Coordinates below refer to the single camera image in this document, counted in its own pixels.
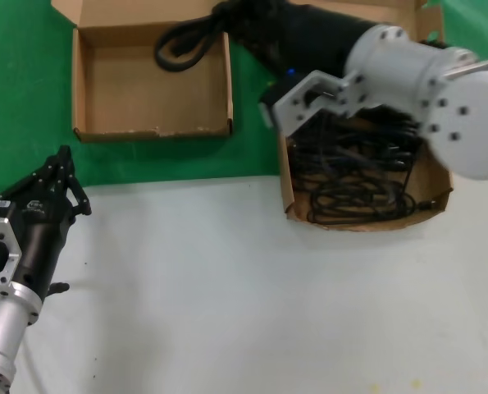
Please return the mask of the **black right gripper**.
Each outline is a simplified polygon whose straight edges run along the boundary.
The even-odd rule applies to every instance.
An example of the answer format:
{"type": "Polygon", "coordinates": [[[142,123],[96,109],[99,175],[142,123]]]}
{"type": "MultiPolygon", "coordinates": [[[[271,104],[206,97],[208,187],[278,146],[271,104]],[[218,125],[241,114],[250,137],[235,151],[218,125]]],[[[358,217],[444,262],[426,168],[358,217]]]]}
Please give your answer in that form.
{"type": "Polygon", "coordinates": [[[226,20],[226,32],[269,71],[281,75],[322,71],[346,74],[346,62],[373,21],[289,1],[221,1],[213,17],[226,20]]]}

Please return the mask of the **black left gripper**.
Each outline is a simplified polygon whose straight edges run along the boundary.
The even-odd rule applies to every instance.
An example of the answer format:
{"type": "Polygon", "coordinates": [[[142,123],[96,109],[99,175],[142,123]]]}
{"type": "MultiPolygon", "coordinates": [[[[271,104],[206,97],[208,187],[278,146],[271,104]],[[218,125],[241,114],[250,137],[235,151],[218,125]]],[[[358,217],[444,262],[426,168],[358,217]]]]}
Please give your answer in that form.
{"type": "Polygon", "coordinates": [[[89,198],[75,176],[71,148],[62,145],[41,167],[0,192],[0,200],[15,203],[24,223],[21,259],[12,280],[44,299],[74,216],[91,214],[89,198]],[[73,212],[67,189],[77,202],[73,212]]]}

